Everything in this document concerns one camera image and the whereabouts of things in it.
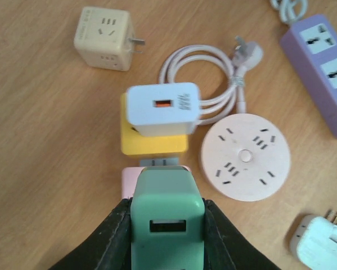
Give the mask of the pink cube socket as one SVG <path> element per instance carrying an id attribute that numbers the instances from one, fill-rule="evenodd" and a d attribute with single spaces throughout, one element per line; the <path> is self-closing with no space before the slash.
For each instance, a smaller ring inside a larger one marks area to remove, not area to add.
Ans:
<path id="1" fill-rule="evenodd" d="M 122 177 L 122 199 L 132 199 L 133 206 L 148 203 L 193 206 L 200 195 L 192 173 L 185 166 L 129 167 L 123 169 Z"/>

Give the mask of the white 66W charger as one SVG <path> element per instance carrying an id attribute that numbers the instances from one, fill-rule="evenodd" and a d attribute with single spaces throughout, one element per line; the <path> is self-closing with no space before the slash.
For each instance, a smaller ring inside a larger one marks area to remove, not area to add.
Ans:
<path id="1" fill-rule="evenodd" d="M 191 82 L 132 86 L 126 101 L 128 122 L 145 137 L 191 134 L 200 118 L 200 90 Z"/>

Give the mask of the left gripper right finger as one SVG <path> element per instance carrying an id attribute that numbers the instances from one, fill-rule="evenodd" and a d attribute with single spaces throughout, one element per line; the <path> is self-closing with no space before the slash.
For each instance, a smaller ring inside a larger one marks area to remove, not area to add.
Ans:
<path id="1" fill-rule="evenodd" d="M 241 234 L 213 200 L 203 202 L 205 270 L 279 269 Z"/>

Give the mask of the yellow cube socket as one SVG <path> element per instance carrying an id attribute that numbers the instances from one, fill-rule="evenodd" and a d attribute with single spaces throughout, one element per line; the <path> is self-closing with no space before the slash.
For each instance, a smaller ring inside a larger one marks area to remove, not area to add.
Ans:
<path id="1" fill-rule="evenodd" d="M 126 119 L 126 94 L 120 97 L 120 141 L 123 154 L 132 158 L 171 158 L 188 150 L 188 135 L 145 137 Z"/>

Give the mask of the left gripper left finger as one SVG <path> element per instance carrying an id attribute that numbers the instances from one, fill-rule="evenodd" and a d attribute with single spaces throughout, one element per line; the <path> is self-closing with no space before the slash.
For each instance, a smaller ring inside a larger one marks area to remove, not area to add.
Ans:
<path id="1" fill-rule="evenodd" d="M 102 223 L 52 269 L 131 269 L 131 199 L 122 199 Z"/>

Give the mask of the green charger plug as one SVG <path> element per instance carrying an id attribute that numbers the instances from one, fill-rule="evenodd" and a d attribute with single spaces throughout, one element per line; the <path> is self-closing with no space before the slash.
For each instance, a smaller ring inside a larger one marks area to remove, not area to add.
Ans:
<path id="1" fill-rule="evenodd" d="M 205 206 L 183 166 L 150 166 L 131 203 L 132 269 L 203 269 Z"/>

